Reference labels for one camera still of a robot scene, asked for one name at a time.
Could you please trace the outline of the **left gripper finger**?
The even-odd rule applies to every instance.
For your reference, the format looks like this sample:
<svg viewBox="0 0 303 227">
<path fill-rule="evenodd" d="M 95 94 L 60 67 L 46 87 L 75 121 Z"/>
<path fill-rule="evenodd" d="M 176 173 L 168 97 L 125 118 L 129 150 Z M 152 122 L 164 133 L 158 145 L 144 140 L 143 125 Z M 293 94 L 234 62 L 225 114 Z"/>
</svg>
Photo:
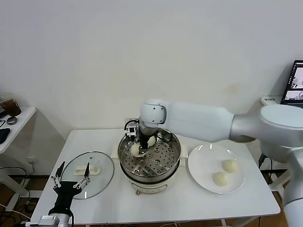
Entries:
<svg viewBox="0 0 303 227">
<path fill-rule="evenodd" d="M 85 168 L 85 172 L 83 175 L 83 178 L 77 182 L 73 188 L 75 189 L 84 189 L 90 182 L 90 178 L 89 178 L 89 163 L 87 163 L 86 168 Z"/>
<path fill-rule="evenodd" d="M 65 161 L 62 162 L 59 168 L 57 168 L 55 175 L 51 176 L 53 180 L 54 186 L 53 188 L 60 188 L 61 187 L 61 176 L 64 169 Z"/>
</svg>

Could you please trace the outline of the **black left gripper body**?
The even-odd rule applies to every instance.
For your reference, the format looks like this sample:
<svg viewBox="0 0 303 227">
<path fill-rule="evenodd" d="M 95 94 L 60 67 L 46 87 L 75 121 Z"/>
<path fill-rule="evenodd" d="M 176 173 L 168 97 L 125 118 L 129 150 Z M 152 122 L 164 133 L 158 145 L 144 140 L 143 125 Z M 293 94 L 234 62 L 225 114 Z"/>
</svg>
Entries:
<svg viewBox="0 0 303 227">
<path fill-rule="evenodd" d="M 57 199 L 55 201 L 54 207 L 49 210 L 49 215 L 51 214 L 71 214 L 71 203 L 73 197 L 80 194 L 80 188 L 74 187 L 76 182 L 62 181 L 60 187 L 56 187 L 54 191 L 57 194 Z"/>
</svg>

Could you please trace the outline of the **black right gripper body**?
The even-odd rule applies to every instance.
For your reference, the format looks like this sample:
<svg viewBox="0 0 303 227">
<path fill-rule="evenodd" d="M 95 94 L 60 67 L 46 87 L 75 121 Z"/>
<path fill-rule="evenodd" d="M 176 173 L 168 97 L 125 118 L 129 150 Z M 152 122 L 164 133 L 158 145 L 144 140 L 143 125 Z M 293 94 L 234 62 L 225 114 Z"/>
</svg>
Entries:
<svg viewBox="0 0 303 227">
<path fill-rule="evenodd" d="M 139 133 L 139 150 L 147 150 L 149 145 L 148 145 L 148 141 L 149 139 L 152 137 L 151 135 L 145 135 L 143 133 Z"/>
</svg>

